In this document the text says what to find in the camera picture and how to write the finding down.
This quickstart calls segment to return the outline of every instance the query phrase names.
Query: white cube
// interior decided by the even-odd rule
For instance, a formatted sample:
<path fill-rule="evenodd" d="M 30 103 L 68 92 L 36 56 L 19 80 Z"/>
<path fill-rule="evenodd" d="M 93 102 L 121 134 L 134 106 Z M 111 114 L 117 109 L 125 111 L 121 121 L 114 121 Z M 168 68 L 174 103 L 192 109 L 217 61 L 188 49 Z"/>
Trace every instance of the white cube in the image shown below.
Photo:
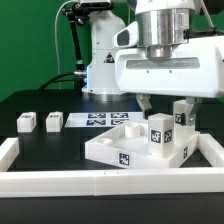
<path fill-rule="evenodd" d="M 63 126 L 63 113 L 52 112 L 46 119 L 47 132 L 60 132 Z"/>
<path fill-rule="evenodd" d="M 17 130 L 19 133 L 32 132 L 36 124 L 37 124 L 36 113 L 34 112 L 23 113 L 17 119 Z"/>
<path fill-rule="evenodd" d="M 167 114 L 149 116 L 149 153 L 166 158 L 173 151 L 174 117 Z"/>

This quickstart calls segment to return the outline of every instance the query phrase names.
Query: table surface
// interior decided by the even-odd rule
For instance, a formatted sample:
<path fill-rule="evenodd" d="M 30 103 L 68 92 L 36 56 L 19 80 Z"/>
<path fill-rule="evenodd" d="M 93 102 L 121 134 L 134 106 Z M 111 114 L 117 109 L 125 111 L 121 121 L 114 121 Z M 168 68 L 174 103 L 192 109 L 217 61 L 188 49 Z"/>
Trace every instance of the table surface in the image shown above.
<path fill-rule="evenodd" d="M 172 114 L 180 97 L 152 96 L 155 113 Z M 37 126 L 30 134 L 17 133 L 16 119 L 23 112 L 37 113 Z M 74 90 L 27 90 L 16 92 L 0 103 L 0 141 L 19 137 L 20 154 L 10 171 L 89 170 L 117 167 L 85 160 L 85 141 L 106 128 L 63 128 L 46 133 L 49 112 L 69 113 L 140 111 L 135 98 L 118 102 L 83 99 Z M 210 133 L 224 145 L 224 104 L 204 99 L 197 113 L 196 129 Z M 184 166 L 209 166 L 196 152 Z M 224 193 L 126 195 L 102 197 L 0 199 L 3 223 L 221 223 Z"/>

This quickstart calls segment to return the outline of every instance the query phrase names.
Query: white box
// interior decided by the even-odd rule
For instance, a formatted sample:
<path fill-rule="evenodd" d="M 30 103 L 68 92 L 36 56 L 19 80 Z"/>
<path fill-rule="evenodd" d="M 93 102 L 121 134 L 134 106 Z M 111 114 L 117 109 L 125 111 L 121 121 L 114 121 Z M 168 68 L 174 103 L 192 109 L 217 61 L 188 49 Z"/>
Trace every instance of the white box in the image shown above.
<path fill-rule="evenodd" d="M 37 124 L 36 113 L 23 113 L 17 119 L 17 130 L 19 133 L 32 132 Z"/>
<path fill-rule="evenodd" d="M 63 126 L 63 113 L 52 112 L 46 119 L 47 132 L 60 132 Z"/>

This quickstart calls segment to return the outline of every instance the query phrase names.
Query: small white block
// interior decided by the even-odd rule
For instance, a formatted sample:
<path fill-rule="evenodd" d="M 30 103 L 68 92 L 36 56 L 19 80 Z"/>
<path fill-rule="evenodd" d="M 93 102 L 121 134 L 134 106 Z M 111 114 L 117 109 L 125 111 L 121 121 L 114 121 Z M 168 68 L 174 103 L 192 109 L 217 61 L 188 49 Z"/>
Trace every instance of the small white block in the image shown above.
<path fill-rule="evenodd" d="M 167 114 L 149 116 L 149 153 L 168 157 L 173 151 L 174 117 Z"/>
<path fill-rule="evenodd" d="M 60 132 L 63 125 L 63 113 L 52 112 L 46 119 L 47 132 Z"/>
<path fill-rule="evenodd" d="M 32 132 L 37 124 L 36 113 L 23 113 L 17 119 L 17 130 L 19 133 Z"/>
<path fill-rule="evenodd" d="M 0 146 L 0 172 L 6 172 L 19 154 L 17 138 L 7 138 Z"/>

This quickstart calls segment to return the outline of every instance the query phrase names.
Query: black cable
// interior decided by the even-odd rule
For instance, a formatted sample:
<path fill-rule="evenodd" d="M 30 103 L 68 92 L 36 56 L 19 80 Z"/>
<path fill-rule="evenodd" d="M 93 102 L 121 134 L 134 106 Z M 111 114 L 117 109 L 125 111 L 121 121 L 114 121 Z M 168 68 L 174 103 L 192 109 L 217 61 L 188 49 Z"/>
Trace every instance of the black cable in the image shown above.
<path fill-rule="evenodd" d="M 41 88 L 39 88 L 39 90 L 45 90 L 50 84 L 52 83 L 59 83 L 59 82 L 74 82 L 75 79 L 63 79 L 63 80 L 56 80 L 56 81 L 51 81 L 48 83 L 45 83 L 44 85 L 41 86 Z"/>
<path fill-rule="evenodd" d="M 184 39 L 211 37 L 216 34 L 224 34 L 224 30 L 217 29 L 215 27 L 206 30 L 184 30 Z"/>
<path fill-rule="evenodd" d="M 53 78 L 51 78 L 50 80 L 48 80 L 45 84 L 43 84 L 39 90 L 44 90 L 48 85 L 50 85 L 52 82 L 60 79 L 60 78 L 63 78 L 63 77 L 66 77 L 66 76 L 74 76 L 74 73 L 73 72 L 68 72 L 68 73 L 63 73 L 63 74 L 60 74 L 60 75 L 57 75 Z"/>
<path fill-rule="evenodd" d="M 215 31 L 216 31 L 216 33 L 224 34 L 224 30 L 216 29 Z"/>

